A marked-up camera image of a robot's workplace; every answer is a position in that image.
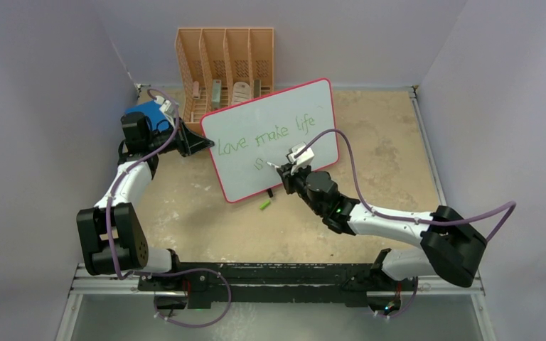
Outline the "green marker cap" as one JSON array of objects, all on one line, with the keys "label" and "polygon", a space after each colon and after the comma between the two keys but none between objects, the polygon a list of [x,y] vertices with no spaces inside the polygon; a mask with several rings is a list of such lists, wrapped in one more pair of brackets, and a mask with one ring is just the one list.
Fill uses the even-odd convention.
[{"label": "green marker cap", "polygon": [[264,209],[266,209],[268,206],[270,206],[271,203],[272,203],[271,200],[267,200],[266,202],[263,202],[263,203],[260,205],[259,209],[260,209],[260,210],[264,210]]}]

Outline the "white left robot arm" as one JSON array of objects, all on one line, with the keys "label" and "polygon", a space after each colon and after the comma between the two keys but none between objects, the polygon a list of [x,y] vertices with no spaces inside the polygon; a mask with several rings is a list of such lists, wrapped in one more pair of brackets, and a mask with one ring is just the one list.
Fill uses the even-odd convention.
[{"label": "white left robot arm", "polygon": [[183,121],[163,131],[153,128],[141,112],[125,114],[121,124],[124,140],[118,148],[116,178],[102,199],[76,216],[83,260],[93,276],[156,274],[156,282],[173,291],[183,283],[178,257],[172,249],[148,245],[134,206],[156,175],[159,155],[178,151],[186,157],[215,144]]}]

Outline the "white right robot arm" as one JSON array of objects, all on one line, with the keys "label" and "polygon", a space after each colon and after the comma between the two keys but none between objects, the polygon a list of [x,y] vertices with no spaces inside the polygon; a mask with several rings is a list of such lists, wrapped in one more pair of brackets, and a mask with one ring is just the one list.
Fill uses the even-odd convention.
[{"label": "white right robot arm", "polygon": [[326,171],[310,166],[293,172],[290,163],[275,168],[287,194],[297,194],[337,234],[378,236],[411,245],[380,252],[370,278],[387,289],[397,281],[437,275],[455,286],[472,285],[486,238],[448,206],[433,212],[405,212],[367,207],[340,193]]}]

